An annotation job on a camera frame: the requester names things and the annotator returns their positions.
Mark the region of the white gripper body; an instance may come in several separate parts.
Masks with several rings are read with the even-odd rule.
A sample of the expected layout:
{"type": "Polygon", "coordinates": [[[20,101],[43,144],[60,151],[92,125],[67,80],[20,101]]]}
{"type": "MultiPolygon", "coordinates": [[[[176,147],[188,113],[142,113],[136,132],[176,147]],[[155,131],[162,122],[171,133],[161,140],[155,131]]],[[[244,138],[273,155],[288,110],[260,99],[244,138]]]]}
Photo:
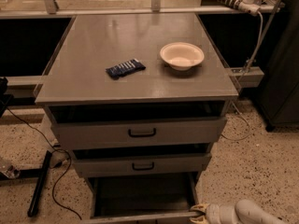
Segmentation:
{"type": "Polygon", "coordinates": [[[221,224],[220,207],[217,204],[210,204],[206,208],[206,220],[208,224],[221,224]]]}

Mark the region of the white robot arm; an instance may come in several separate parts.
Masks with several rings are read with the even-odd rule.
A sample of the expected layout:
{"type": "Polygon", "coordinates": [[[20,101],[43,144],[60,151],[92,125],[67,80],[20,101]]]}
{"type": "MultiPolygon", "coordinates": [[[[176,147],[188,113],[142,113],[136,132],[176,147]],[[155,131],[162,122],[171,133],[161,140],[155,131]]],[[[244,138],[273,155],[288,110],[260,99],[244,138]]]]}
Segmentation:
{"type": "Polygon", "coordinates": [[[287,224],[248,199],[234,205],[200,203],[191,210],[198,213],[190,218],[192,224],[287,224]]]}

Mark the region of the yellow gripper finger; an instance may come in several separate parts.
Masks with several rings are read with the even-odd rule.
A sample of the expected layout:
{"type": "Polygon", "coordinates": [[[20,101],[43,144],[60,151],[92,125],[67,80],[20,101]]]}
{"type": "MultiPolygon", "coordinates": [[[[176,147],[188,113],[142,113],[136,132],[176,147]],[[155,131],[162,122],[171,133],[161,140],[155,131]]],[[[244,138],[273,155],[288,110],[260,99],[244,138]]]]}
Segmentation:
{"type": "Polygon", "coordinates": [[[200,217],[191,217],[190,218],[190,222],[192,224],[207,224],[207,220],[204,216],[200,216],[200,217]]]}
{"type": "Polygon", "coordinates": [[[190,208],[191,211],[205,212],[208,208],[208,203],[199,203],[190,208]]]}

